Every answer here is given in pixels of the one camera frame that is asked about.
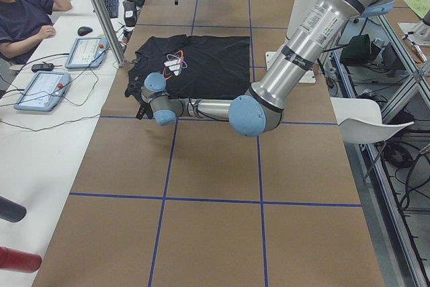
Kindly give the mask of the black graphic t-shirt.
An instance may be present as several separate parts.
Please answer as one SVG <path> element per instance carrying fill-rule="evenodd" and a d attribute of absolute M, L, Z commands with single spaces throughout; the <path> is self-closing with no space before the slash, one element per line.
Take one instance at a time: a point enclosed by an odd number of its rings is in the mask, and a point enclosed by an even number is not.
<path fill-rule="evenodd" d="M 152 36 L 136 51 L 124 95 L 140 101 L 146 77 L 162 73 L 172 99 L 234 99 L 250 86 L 249 47 L 248 36 Z M 165 62 L 180 52 L 186 66 L 176 76 L 167 72 Z"/>

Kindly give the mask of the black device with label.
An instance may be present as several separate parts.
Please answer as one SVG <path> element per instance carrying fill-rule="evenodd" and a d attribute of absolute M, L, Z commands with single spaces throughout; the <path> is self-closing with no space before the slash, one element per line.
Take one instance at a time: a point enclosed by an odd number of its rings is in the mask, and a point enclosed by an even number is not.
<path fill-rule="evenodd" d="M 136 4 L 133 1 L 123 1 L 124 23 L 127 27 L 134 27 L 137 23 Z"/>

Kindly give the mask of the black keyboard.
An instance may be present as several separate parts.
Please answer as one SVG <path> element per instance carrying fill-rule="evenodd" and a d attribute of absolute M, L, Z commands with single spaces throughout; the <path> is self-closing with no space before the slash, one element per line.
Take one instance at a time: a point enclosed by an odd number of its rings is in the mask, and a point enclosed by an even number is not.
<path fill-rule="evenodd" d="M 110 18 L 118 17 L 119 0 L 102 0 Z"/>

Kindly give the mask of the far teach pendant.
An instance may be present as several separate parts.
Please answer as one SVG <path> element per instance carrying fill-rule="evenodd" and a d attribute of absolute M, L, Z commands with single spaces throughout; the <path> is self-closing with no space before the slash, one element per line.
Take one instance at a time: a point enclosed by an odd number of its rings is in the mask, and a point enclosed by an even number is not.
<path fill-rule="evenodd" d="M 104 37 L 76 38 L 68 55 L 67 69 L 98 67 L 104 60 L 108 40 Z"/>

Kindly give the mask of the teach pendant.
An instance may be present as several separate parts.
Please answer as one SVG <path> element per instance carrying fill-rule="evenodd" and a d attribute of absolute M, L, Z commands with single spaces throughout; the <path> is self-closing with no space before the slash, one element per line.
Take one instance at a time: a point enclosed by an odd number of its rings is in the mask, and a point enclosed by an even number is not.
<path fill-rule="evenodd" d="M 68 55 L 67 69 L 98 67 L 104 60 L 108 40 L 104 37 L 76 38 Z"/>
<path fill-rule="evenodd" d="M 71 75 L 66 72 L 38 71 L 13 108 L 21 111 L 51 112 L 68 90 Z"/>

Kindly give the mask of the black computer mouse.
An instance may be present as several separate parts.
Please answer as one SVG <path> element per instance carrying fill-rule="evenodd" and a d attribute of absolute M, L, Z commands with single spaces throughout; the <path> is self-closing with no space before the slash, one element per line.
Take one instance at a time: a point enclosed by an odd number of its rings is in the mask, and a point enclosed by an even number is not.
<path fill-rule="evenodd" d="M 88 26 L 81 26 L 81 27 L 78 28 L 77 34 L 79 36 L 86 36 L 89 33 L 91 33 L 92 31 L 93 31 L 93 29 L 90 28 L 90 27 L 88 27 Z"/>

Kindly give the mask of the near teach pendant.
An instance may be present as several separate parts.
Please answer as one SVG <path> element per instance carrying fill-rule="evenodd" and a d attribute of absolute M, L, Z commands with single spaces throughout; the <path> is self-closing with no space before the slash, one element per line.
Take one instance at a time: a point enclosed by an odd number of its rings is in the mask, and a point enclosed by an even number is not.
<path fill-rule="evenodd" d="M 68 90 L 71 75 L 66 72 L 38 71 L 13 108 L 21 111 L 51 112 Z"/>

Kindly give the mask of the black handheld remote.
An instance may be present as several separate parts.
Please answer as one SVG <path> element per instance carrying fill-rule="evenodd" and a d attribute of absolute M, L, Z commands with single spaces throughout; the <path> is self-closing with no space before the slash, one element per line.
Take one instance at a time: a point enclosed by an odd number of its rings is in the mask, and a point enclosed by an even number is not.
<path fill-rule="evenodd" d="M 39 71 L 52 71 L 54 69 L 54 64 L 52 63 L 40 63 L 40 64 L 34 64 L 32 65 L 32 72 L 39 72 Z"/>

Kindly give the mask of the seated person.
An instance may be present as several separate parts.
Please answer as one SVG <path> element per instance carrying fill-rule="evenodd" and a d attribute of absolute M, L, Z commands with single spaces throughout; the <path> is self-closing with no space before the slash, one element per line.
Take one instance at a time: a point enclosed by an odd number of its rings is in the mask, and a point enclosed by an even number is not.
<path fill-rule="evenodd" d="M 56 35 L 52 13 L 71 8 L 69 0 L 1 0 L 1 58 L 25 64 L 43 40 Z"/>

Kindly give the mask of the dark grey cylinder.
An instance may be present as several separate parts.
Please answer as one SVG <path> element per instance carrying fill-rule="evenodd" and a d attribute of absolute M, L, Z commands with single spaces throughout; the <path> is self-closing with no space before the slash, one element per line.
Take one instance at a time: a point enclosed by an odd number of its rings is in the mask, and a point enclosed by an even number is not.
<path fill-rule="evenodd" d="M 8 200 L 3 196 L 0 197 L 0 209 L 1 219 L 8 222 L 19 222 L 26 216 L 27 213 L 27 210 L 24 206 Z"/>

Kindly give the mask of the red cylinder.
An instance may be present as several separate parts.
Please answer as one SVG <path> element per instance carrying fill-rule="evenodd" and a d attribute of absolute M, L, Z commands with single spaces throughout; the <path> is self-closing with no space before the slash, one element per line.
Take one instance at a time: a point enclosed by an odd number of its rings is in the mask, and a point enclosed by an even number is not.
<path fill-rule="evenodd" d="M 1 269 L 33 273 L 41 266 L 42 258 L 34 253 L 1 247 Z"/>

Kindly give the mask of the white chair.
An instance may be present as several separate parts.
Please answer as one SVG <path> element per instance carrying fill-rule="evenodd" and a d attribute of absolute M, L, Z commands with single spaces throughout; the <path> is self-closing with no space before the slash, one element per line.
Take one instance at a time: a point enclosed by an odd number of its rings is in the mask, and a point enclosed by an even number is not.
<path fill-rule="evenodd" d="M 370 99 L 332 97 L 331 103 L 345 143 L 372 144 L 387 141 L 397 132 L 414 124 L 383 124 L 379 105 Z"/>

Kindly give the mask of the aluminium frame post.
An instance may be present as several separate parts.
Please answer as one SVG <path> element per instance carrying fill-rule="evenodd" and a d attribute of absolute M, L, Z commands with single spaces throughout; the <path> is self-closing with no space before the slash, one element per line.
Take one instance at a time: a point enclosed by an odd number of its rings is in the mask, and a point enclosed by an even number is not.
<path fill-rule="evenodd" d="M 101 28 L 107 38 L 111 51 L 119 67 L 123 67 L 126 62 L 122 47 L 117 39 L 108 11 L 105 8 L 103 0 L 91 0 L 95 14 L 99 20 Z"/>

